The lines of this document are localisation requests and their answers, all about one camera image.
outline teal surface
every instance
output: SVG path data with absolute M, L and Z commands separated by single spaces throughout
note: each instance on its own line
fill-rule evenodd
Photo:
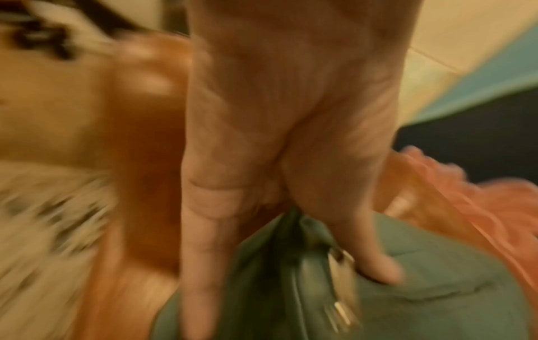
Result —
M 323 224 L 291 210 L 244 242 L 231 270 L 215 340 L 528 340 L 530 308 L 498 260 L 384 215 L 376 227 L 406 282 L 356 277 L 363 327 L 335 332 Z M 150 340 L 178 340 L 179 294 L 157 315 Z
M 408 125 L 439 119 L 538 86 L 538 23 L 466 76 Z

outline teal leather bag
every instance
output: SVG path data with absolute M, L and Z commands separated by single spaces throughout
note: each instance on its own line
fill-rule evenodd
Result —
M 530 338 L 530 307 L 500 261 L 384 215 L 376 223 L 405 284 L 355 274 L 325 226 L 292 209 L 241 245 L 215 339 Z M 159 312 L 151 340 L 179 339 L 179 299 Z

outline orange ruffle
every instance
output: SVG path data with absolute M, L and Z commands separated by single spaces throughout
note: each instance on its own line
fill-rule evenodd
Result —
M 538 187 L 521 179 L 469 183 L 454 164 L 440 164 L 416 147 L 402 151 L 538 294 Z

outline hand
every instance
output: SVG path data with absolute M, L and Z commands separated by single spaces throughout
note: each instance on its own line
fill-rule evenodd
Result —
M 376 238 L 372 194 L 420 2 L 187 1 L 187 339 L 213 335 L 242 228 L 263 206 L 293 201 L 331 229 L 361 273 L 402 281 Z

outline orange fabric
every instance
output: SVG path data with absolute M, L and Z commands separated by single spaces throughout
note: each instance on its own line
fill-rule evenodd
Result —
M 441 164 L 416 147 L 408 147 L 402 154 L 514 264 L 538 296 L 538 187 L 521 179 L 477 185 L 467 182 L 457 165 Z

